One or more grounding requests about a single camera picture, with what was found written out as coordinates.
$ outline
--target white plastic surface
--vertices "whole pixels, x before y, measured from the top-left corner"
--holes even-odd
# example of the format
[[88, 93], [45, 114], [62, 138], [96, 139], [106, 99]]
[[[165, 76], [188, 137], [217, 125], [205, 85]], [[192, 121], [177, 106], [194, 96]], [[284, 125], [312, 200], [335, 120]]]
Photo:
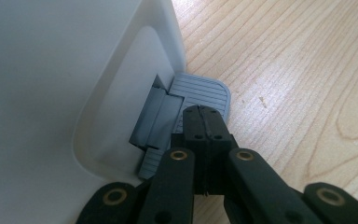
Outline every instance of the white plastic surface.
[[74, 223], [137, 183], [129, 131], [156, 74], [184, 69], [169, 1], [0, 1], [0, 223]]

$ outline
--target gray plastic part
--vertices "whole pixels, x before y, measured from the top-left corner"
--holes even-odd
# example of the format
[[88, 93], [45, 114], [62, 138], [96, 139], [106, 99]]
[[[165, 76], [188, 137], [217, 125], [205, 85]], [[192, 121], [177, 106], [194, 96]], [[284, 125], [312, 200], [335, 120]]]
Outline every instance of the gray plastic part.
[[[228, 118], [231, 95], [228, 87], [218, 80], [180, 73], [174, 77], [164, 103], [160, 104], [159, 109], [156, 109], [161, 94], [165, 94], [164, 90], [152, 88], [147, 98], [147, 102], [150, 105], [144, 106], [134, 130], [140, 139], [146, 139], [147, 136], [147, 144], [153, 146], [147, 149], [138, 174], [139, 177], [144, 179], [148, 179], [156, 173], [162, 154], [169, 149], [167, 143], [171, 139], [171, 133], [181, 133], [183, 131], [182, 112], [184, 109], [192, 105], [206, 105], [219, 111], [224, 121], [227, 121]], [[174, 126], [170, 125], [172, 119], [169, 119], [169, 121], [166, 119], [165, 122], [162, 122], [163, 119], [159, 118], [159, 116], [169, 116], [167, 113], [176, 116]], [[150, 134], [144, 133], [152, 125], [154, 131]]]

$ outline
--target wooden floor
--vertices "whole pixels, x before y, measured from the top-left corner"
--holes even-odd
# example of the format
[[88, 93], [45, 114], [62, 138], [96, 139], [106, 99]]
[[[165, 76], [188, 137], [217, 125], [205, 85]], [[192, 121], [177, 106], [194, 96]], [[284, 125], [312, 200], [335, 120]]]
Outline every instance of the wooden floor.
[[[187, 72], [231, 90], [229, 130], [300, 191], [358, 199], [358, 1], [173, 0]], [[196, 197], [195, 223], [228, 223]]]

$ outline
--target wood grain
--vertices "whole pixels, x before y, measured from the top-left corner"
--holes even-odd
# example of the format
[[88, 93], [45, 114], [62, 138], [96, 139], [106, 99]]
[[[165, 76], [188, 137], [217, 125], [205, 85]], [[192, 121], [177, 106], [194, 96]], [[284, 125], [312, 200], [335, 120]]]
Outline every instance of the wood grain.
[[[300, 191], [358, 199], [358, 1], [173, 0], [187, 72], [231, 90], [228, 128]], [[228, 223], [196, 197], [195, 223]]]

